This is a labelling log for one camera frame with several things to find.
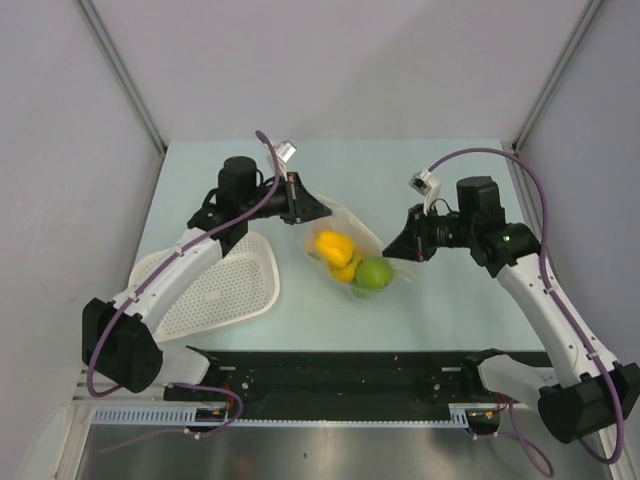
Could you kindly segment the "clear zip top bag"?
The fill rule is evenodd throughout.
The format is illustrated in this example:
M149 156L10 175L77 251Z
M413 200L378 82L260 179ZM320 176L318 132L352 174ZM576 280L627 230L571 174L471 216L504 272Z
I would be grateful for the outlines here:
M364 301L388 290L405 288L417 280L417 275L412 268L404 265L399 260L386 257L384 258L394 268L394 278L385 289L368 290L359 287L354 281L350 284L345 284L334 280L329 272L330 264L316 252L314 247L315 238L320 231L332 230L350 237L355 244L351 261L354 258L360 258L362 261L371 256L383 257L383 242L346 206L323 195L320 195L318 199L331 209L331 215L311 222L304 236L303 249L306 258L336 290L357 301Z

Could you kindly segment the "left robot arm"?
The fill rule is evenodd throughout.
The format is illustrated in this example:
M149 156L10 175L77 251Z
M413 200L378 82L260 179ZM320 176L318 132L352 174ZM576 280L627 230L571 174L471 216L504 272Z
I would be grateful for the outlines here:
M186 385L197 398L214 397L220 374L206 355L185 347L161 349L155 333L186 290L223 260L248 232L254 219L278 217L289 225L328 217L331 210L316 199L295 172L276 171L263 179L256 162L245 156L227 159L218 185L187 223L176 245L141 282L113 299L94 298L82 311L82 360L87 389L101 398L95 374L117 389L140 393L154 383Z

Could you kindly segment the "green fake apple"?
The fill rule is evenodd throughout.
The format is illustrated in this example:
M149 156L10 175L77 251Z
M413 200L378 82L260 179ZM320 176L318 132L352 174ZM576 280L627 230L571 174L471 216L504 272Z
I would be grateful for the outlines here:
M371 256L357 266L354 282L368 290L385 289L394 278L394 268L384 257Z

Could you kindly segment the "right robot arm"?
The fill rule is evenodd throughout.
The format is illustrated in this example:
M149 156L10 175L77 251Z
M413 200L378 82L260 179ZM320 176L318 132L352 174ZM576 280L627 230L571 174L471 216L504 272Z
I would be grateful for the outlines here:
M424 170L410 186L422 194L406 224L383 251L387 258L425 262L440 248L462 248L520 307L542 342L550 367L532 367L489 349L463 362L461 388L473 401L502 393L538 411L552 436L571 443L625 421L639 398L639 367L623 365L571 305L541 245L522 223L509 223L489 176L457 182L458 210L435 202L441 184Z

